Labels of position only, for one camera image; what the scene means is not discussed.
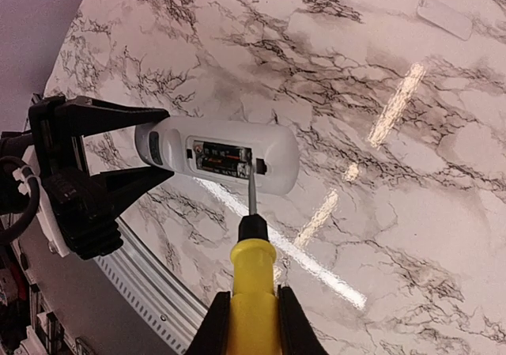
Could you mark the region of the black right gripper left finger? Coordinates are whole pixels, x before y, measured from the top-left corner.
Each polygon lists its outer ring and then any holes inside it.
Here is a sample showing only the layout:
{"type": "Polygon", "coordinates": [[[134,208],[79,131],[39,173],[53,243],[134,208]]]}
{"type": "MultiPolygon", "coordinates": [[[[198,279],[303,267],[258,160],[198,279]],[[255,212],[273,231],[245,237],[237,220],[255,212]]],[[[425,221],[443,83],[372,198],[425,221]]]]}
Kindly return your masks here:
{"type": "Polygon", "coordinates": [[[217,293],[185,355],[227,353],[230,307],[231,293],[217,293]]]}

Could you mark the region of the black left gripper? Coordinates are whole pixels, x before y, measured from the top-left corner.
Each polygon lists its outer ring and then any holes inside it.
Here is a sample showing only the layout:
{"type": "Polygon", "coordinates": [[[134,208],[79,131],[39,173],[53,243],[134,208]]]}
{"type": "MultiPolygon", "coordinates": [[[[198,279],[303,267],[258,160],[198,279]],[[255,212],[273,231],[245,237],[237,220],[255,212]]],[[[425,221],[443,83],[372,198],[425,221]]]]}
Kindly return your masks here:
{"type": "MultiPolygon", "coordinates": [[[[64,166],[87,171],[84,136],[158,123],[169,116],[163,108],[124,106],[86,96],[42,99],[28,110],[27,131],[1,133],[1,214],[24,213],[30,205],[30,197],[17,190],[21,183],[13,178],[13,172],[25,163],[22,157],[29,146],[35,147],[44,175],[64,166]]],[[[111,216],[116,219],[174,175],[173,171],[145,166],[101,172],[91,180],[104,189],[111,216]]]]}

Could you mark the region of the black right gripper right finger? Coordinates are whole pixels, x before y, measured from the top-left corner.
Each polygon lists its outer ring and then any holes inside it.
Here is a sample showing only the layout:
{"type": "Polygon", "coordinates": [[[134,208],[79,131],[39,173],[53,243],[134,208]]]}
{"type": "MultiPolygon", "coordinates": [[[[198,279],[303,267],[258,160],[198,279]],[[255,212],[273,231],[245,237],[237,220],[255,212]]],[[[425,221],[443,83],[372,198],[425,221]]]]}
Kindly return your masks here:
{"type": "Polygon", "coordinates": [[[278,285],[278,314],[284,355],[328,355],[289,286],[278,285]]]}

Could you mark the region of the yellow handled screwdriver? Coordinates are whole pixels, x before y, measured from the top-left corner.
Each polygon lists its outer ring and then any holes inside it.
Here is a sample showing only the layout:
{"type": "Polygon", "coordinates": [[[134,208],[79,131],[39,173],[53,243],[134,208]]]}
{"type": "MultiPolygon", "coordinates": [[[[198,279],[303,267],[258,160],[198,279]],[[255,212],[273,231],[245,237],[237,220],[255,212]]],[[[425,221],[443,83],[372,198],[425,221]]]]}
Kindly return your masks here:
{"type": "Polygon", "coordinates": [[[278,299],[274,293],[276,250],[257,213],[255,162],[248,160],[248,214],[231,252],[234,278],[228,332],[229,354],[279,354],[278,299]]]}

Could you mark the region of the white remote control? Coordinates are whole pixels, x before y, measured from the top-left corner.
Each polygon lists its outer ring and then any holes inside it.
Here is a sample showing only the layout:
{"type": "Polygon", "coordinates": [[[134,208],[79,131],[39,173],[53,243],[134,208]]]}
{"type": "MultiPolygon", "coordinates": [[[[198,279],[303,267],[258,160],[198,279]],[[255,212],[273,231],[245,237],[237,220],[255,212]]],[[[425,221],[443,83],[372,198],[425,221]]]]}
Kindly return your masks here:
{"type": "Polygon", "coordinates": [[[134,142],[147,164],[229,185],[253,173],[264,194],[288,194],[299,174],[295,134],[277,124],[174,116],[136,126],[134,142]]]}

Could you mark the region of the white battery cover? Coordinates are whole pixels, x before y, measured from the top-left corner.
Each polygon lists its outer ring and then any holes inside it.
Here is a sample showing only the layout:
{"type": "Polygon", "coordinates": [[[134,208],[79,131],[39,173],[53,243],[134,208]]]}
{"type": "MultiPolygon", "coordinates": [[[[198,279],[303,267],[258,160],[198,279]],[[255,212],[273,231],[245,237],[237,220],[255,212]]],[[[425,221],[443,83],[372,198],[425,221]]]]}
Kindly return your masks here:
{"type": "Polygon", "coordinates": [[[471,37],[471,19],[438,0],[419,0],[417,15],[461,40],[471,37]]]}

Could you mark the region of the aluminium table front rail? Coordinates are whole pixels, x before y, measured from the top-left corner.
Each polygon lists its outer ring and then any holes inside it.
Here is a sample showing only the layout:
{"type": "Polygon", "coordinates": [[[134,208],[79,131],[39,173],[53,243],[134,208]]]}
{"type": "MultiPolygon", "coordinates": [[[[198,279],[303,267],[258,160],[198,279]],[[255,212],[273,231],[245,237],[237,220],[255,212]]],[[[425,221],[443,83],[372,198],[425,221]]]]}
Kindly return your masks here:
{"type": "Polygon", "coordinates": [[[206,313],[198,299],[119,218],[123,245],[94,261],[126,302],[177,354],[186,353],[206,313]]]}

